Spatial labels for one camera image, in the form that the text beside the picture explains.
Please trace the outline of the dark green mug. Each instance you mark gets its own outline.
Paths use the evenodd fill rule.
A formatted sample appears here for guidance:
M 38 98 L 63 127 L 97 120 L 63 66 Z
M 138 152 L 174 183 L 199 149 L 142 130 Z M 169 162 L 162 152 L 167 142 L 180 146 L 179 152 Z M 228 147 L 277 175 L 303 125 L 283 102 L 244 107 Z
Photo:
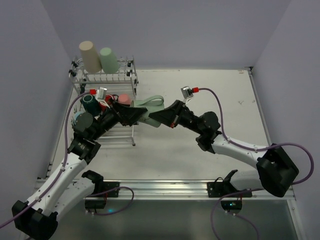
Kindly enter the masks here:
M 85 111 L 90 113 L 93 117 L 96 117 L 101 114 L 102 110 L 100 104 L 93 95 L 84 95 L 81 98 L 80 102 L 82 103 Z

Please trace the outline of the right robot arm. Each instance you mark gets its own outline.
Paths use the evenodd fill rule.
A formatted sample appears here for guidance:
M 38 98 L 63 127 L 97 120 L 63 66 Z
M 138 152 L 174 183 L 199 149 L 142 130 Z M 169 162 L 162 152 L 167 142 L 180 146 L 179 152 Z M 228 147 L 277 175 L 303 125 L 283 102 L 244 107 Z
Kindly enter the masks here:
M 182 101 L 176 100 L 169 107 L 150 113 L 149 117 L 167 127 L 181 125 L 197 133 L 199 136 L 195 140 L 205 152 L 224 155 L 253 167 L 247 172 L 232 170 L 221 182 L 212 183 L 210 187 L 218 196 L 239 196 L 249 189 L 262 189 L 281 198 L 299 173 L 281 146 L 254 146 L 225 137 L 218 117 L 212 111 L 197 116 Z

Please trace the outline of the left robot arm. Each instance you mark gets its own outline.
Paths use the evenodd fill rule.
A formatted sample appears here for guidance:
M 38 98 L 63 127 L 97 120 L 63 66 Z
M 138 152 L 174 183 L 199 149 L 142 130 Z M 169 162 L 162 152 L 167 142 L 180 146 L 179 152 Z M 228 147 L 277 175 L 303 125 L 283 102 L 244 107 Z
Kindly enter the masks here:
M 101 145 L 96 141 L 117 123 L 135 124 L 148 110 L 111 102 L 99 118 L 91 113 L 80 114 L 73 126 L 73 140 L 67 145 L 59 167 L 26 201 L 18 200 L 12 207 L 15 227 L 35 240 L 48 240 L 59 221 L 83 198 L 98 190 L 103 177 L 87 171 L 76 183 L 74 178 L 96 156 Z

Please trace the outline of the sage green mug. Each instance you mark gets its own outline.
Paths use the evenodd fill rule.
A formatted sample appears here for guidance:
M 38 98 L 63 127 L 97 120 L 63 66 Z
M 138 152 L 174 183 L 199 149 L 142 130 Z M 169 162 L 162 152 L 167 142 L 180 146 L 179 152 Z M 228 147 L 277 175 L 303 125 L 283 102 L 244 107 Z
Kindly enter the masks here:
M 150 118 L 149 114 L 153 112 L 158 112 L 163 110 L 164 107 L 164 97 L 161 95 L 154 95 L 151 97 L 148 97 L 144 100 L 133 100 L 130 104 L 131 107 L 135 108 L 146 108 L 147 112 L 145 112 L 140 119 L 138 120 L 139 123 L 147 124 L 149 126 L 152 126 L 154 128 L 158 128 L 161 123 Z

